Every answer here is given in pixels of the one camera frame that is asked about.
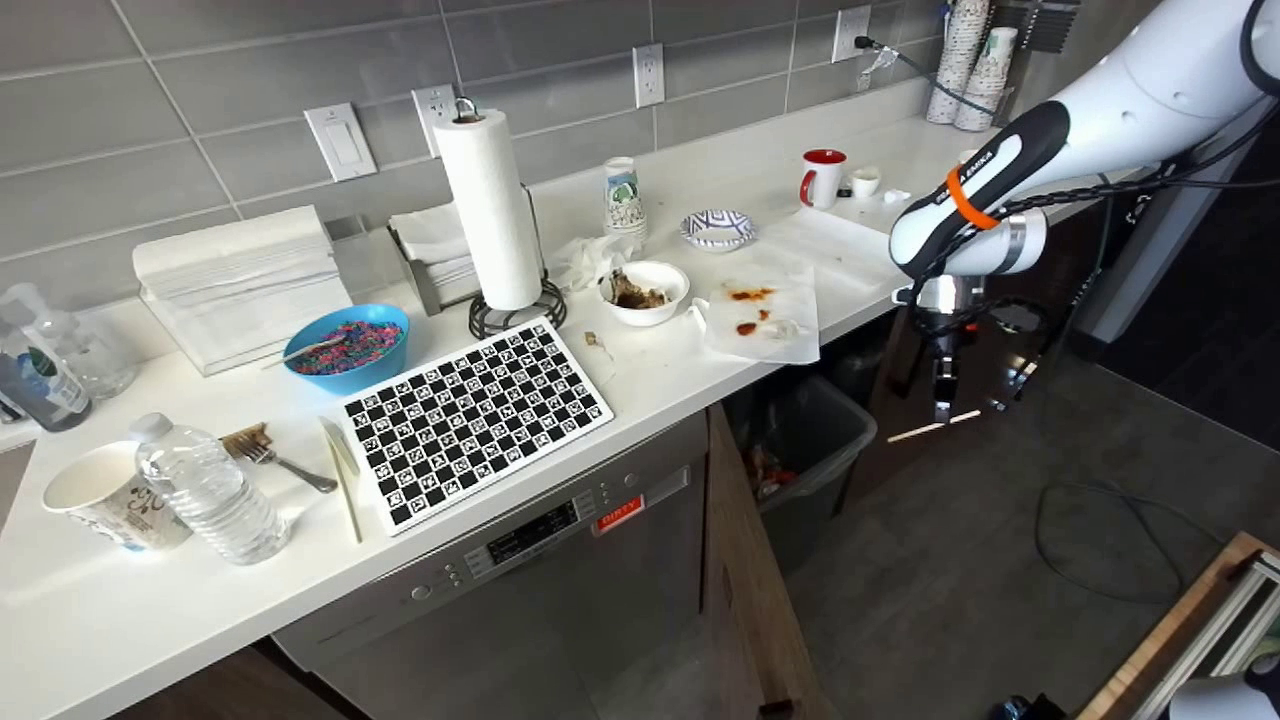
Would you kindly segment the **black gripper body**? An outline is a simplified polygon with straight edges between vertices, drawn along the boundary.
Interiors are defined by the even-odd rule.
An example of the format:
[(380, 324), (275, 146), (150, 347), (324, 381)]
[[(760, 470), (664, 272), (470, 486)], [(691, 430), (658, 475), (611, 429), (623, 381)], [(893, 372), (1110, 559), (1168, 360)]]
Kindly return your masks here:
[(983, 311), (983, 284), (972, 274), (934, 274), (911, 306), (934, 356), (934, 390), (951, 397), (961, 387), (961, 347)]

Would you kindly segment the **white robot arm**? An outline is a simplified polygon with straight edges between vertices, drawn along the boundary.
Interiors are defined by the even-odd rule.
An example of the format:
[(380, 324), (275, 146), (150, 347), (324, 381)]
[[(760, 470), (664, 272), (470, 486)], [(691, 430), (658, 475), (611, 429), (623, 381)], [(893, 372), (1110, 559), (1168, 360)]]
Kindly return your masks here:
[(1276, 100), (1280, 0), (1160, 0), (1095, 68), (1033, 103), (907, 204), (887, 257), (907, 274), (906, 304), (934, 360), (934, 411), (958, 411), (958, 351), (972, 289), (1030, 272), (1046, 244), (1046, 204), (1069, 181), (1095, 193), (1122, 170), (1160, 169), (1214, 130)]

